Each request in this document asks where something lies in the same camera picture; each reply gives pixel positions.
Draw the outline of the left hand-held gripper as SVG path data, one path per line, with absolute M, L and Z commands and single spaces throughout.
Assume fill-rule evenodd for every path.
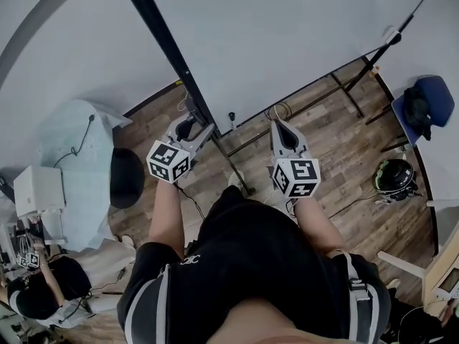
M 181 116 L 171 122 L 164 137 L 156 140 L 146 156 L 149 173 L 167 183 L 176 181 L 191 170 L 191 162 L 198 150 L 209 140 L 214 124 L 201 127 L 191 134 L 197 122 Z

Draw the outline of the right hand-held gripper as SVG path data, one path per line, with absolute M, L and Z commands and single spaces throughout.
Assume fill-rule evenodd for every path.
M 290 123 L 274 120 L 270 126 L 270 147 L 270 177 L 275 188 L 286 199 L 311 197 L 320 185 L 320 166 L 318 159 L 312 158 L 302 132 Z

